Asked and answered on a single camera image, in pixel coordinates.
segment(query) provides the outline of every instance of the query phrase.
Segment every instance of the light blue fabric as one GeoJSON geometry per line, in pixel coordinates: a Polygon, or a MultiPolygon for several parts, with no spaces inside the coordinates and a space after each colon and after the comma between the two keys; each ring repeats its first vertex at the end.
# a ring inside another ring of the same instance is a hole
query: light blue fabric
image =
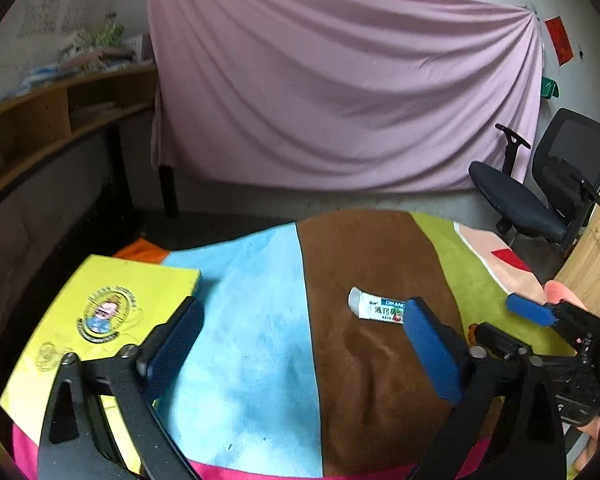
{"type": "Polygon", "coordinates": [[[175,251],[202,271],[205,322],[158,414],[190,460],[321,477],[320,409],[295,224],[175,251]]]}

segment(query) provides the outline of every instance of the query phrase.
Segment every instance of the screw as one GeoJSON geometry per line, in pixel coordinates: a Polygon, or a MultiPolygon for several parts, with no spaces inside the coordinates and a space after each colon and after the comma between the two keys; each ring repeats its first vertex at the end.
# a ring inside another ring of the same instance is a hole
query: screw
{"type": "Polygon", "coordinates": [[[62,356],[62,361],[61,363],[63,365],[70,365],[71,363],[75,363],[75,360],[77,359],[77,355],[74,354],[73,352],[69,352],[68,354],[64,354],[62,356]]]}
{"type": "Polygon", "coordinates": [[[138,347],[136,345],[124,345],[121,349],[120,349],[120,357],[122,357],[123,359],[127,359],[128,357],[133,357],[134,355],[136,355],[136,353],[138,353],[138,347]]]}
{"type": "Polygon", "coordinates": [[[487,351],[481,346],[472,346],[469,348],[469,355],[476,359],[484,359],[487,357],[487,351]]]}

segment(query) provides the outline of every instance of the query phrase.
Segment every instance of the chair wheel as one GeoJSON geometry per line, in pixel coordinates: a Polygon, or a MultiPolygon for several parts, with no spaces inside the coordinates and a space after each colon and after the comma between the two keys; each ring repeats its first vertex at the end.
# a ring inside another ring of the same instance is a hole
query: chair wheel
{"type": "Polygon", "coordinates": [[[496,229],[503,236],[505,234],[507,234],[509,231],[511,231],[512,227],[513,227],[513,224],[509,221],[509,219],[504,218],[504,217],[501,218],[500,220],[498,220],[498,223],[496,224],[496,229]]]}

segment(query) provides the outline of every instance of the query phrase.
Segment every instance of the wooden desk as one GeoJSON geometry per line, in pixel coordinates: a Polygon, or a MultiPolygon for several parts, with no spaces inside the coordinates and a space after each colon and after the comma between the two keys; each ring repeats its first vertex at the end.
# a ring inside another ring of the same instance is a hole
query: wooden desk
{"type": "Polygon", "coordinates": [[[568,286],[600,317],[600,206],[555,279],[568,286]]]}
{"type": "Polygon", "coordinates": [[[40,164],[85,140],[87,134],[151,108],[155,65],[64,79],[0,103],[0,202],[40,164]],[[88,122],[70,121],[74,107],[115,102],[116,109],[88,122]]]}

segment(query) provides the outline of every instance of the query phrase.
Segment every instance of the brown fabric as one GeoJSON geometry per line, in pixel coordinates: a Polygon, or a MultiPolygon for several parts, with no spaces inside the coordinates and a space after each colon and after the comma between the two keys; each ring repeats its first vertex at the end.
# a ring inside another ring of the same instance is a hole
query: brown fabric
{"type": "Polygon", "coordinates": [[[358,319],[352,286],[422,296],[462,334],[438,256],[411,215],[342,211],[298,222],[320,400],[324,476],[418,462],[450,405],[437,397],[402,326],[358,319]]]}

